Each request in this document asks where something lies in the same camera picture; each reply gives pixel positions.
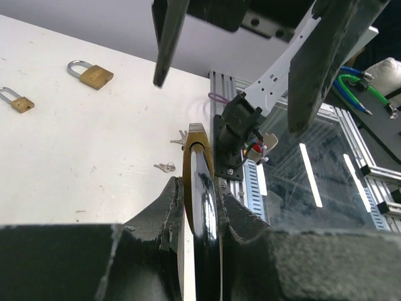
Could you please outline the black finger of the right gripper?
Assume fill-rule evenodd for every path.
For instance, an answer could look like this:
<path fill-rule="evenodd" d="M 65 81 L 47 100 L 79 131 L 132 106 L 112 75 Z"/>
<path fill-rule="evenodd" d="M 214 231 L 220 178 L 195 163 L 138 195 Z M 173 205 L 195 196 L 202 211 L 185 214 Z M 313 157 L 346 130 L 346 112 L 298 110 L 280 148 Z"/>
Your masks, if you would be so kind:
<path fill-rule="evenodd" d="M 388 5 L 386 0 L 316 1 L 319 23 L 290 63 L 288 127 L 303 134 L 316 117 L 340 67 Z"/>
<path fill-rule="evenodd" d="M 154 1 L 152 17 L 157 40 L 158 55 L 153 83 L 162 87 L 169 72 L 189 1 Z"/>

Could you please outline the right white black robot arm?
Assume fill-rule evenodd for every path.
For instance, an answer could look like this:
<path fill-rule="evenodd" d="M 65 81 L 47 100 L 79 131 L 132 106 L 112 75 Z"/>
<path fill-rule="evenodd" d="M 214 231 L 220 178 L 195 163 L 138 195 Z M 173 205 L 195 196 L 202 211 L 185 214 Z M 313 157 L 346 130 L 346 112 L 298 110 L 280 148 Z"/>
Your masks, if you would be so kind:
<path fill-rule="evenodd" d="M 244 99 L 268 115 L 288 95 L 289 129 L 303 134 L 315 118 L 335 75 L 388 1 L 315 1 L 312 15 L 286 51 Z"/>

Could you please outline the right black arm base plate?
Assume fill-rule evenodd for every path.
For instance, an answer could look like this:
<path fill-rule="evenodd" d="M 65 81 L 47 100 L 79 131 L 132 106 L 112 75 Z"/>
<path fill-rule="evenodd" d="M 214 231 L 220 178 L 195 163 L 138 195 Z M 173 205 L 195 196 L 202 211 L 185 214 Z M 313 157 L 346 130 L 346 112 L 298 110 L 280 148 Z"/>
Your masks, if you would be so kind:
<path fill-rule="evenodd" d="M 216 114 L 213 119 L 215 175 L 230 181 L 242 181 L 244 165 L 242 146 L 249 136 L 249 129 L 240 117 L 231 113 Z"/>

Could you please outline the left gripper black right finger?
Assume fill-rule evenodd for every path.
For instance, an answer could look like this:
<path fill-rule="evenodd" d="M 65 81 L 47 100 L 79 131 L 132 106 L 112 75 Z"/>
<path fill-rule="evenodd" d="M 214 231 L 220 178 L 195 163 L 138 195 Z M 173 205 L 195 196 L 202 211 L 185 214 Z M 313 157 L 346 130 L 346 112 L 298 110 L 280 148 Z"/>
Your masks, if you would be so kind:
<path fill-rule="evenodd" d="M 273 228 L 215 185 L 224 300 L 400 299 L 400 235 Z"/>

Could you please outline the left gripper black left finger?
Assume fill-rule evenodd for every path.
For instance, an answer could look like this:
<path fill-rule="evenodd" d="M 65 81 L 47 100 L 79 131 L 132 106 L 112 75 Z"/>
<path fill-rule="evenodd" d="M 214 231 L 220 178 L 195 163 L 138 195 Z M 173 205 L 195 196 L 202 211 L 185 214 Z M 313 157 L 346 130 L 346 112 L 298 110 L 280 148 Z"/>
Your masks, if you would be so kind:
<path fill-rule="evenodd" d="M 2 300 L 181 300 L 183 184 L 131 220 L 1 226 Z"/>

